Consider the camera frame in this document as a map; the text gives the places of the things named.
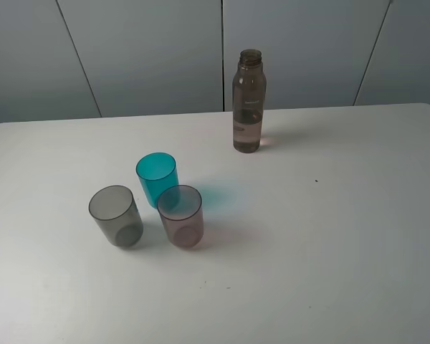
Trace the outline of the brown translucent plastic bottle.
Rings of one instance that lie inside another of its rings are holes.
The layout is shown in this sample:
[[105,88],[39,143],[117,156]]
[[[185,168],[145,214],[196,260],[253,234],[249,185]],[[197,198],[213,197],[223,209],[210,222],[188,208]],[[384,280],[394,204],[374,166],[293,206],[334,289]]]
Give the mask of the brown translucent plastic bottle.
[[233,146],[241,153],[259,149],[266,89],[262,53],[241,51],[232,81]]

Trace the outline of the pink translucent plastic cup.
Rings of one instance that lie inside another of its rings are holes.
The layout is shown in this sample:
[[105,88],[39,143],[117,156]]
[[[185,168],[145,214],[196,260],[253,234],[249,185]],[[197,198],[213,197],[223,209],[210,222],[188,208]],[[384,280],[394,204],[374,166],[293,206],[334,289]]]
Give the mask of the pink translucent plastic cup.
[[174,246],[190,249],[201,241],[204,218],[202,197],[197,189],[187,185],[170,187],[158,198],[157,210]]

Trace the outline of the teal translucent plastic cup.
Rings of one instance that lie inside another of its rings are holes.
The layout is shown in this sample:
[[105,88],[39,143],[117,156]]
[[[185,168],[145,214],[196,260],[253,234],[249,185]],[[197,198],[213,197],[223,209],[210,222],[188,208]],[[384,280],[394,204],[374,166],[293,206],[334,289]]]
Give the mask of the teal translucent plastic cup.
[[161,194],[179,184],[176,160],[168,153],[155,152],[142,157],[135,172],[148,203],[154,209],[157,208]]

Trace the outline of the grey translucent plastic cup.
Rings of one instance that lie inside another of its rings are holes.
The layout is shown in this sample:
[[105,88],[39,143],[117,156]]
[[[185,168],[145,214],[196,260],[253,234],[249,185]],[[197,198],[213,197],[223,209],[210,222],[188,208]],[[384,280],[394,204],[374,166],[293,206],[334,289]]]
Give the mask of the grey translucent plastic cup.
[[140,241],[143,222],[129,188],[112,185],[100,189],[90,199],[88,211],[112,245],[125,248]]

